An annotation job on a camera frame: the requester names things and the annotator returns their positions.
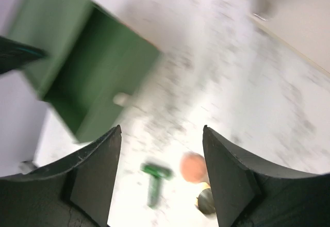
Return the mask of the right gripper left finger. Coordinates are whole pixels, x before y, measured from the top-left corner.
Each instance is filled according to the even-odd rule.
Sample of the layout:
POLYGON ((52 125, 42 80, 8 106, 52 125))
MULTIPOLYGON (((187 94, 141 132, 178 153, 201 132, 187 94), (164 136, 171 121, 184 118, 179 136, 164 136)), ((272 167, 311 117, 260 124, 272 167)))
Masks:
POLYGON ((122 131, 28 174, 1 178, 1 226, 107 226, 122 131))

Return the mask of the green top drawer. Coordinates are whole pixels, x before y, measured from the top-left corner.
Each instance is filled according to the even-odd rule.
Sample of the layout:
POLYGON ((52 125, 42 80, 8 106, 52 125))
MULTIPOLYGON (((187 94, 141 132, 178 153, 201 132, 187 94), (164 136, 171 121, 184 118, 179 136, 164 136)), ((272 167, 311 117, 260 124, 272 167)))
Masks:
POLYGON ((92 0, 23 0, 8 37, 46 57, 23 70, 79 142, 107 132, 160 51, 92 0))

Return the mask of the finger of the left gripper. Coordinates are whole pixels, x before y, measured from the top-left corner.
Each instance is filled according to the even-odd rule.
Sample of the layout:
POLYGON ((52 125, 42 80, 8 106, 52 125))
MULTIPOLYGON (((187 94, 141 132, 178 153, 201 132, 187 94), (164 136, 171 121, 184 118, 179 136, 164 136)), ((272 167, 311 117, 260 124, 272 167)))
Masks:
POLYGON ((1 74, 20 69, 24 65, 46 58, 45 50, 19 43, 1 36, 1 74))

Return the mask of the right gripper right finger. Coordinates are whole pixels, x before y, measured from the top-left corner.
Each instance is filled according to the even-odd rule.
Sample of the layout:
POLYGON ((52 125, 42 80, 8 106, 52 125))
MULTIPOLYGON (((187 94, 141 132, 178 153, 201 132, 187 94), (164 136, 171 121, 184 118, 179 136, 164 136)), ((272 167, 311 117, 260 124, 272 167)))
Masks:
POLYGON ((203 128, 219 226, 329 226, 329 174, 265 160, 203 128))

